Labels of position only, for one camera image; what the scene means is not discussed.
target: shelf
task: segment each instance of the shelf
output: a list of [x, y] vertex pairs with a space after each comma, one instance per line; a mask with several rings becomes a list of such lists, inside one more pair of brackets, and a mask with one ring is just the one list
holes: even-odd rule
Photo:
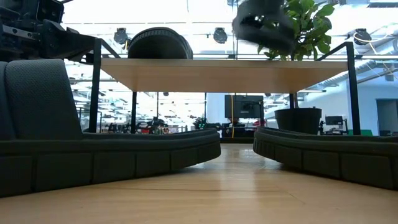
[[134, 91], [295, 93], [347, 63], [103, 58], [101, 68]]

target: monitor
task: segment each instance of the monitor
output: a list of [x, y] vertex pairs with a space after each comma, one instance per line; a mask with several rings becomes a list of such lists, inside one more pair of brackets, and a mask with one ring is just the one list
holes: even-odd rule
[[326, 125], [343, 125], [343, 116], [326, 116]]
[[225, 118], [263, 118], [263, 96], [225, 95]]

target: potted plant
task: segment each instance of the potted plant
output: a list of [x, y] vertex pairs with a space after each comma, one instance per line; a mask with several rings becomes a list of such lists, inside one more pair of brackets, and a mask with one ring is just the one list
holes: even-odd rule
[[[264, 54], [268, 60], [303, 60], [304, 56], [313, 55], [318, 58], [318, 51], [326, 54], [330, 51], [331, 37], [326, 35], [331, 29], [331, 22], [327, 18], [333, 14], [335, 4], [315, 4], [313, 0], [287, 0], [284, 13], [289, 17], [294, 27], [294, 50], [286, 55], [278, 50], [269, 49]], [[263, 20], [264, 26], [277, 27], [277, 23]], [[264, 48], [259, 45], [258, 53]], [[280, 129], [301, 133], [317, 134], [321, 109], [299, 108], [295, 94], [295, 108], [275, 111], [275, 118]]]

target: ceiling light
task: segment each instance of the ceiling light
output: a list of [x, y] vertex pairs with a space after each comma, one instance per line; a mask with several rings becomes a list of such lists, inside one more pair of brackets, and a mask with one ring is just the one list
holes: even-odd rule
[[358, 45], [366, 45], [370, 41], [372, 41], [371, 35], [366, 32], [365, 28], [362, 29], [356, 29], [355, 33], [353, 34], [354, 37], [354, 43]]
[[123, 45], [123, 49], [127, 49], [130, 39], [126, 34], [126, 28], [117, 28], [113, 35], [113, 40], [116, 43]]
[[225, 28], [216, 28], [213, 34], [213, 39], [219, 44], [225, 44], [228, 36], [226, 35]]

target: wooden table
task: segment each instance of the wooden table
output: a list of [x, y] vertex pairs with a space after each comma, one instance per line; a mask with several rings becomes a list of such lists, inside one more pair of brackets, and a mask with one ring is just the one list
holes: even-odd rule
[[103, 58], [101, 68], [134, 91], [296, 93], [347, 63]]
[[286, 169], [222, 145], [178, 173], [0, 198], [1, 224], [396, 224], [398, 192]]

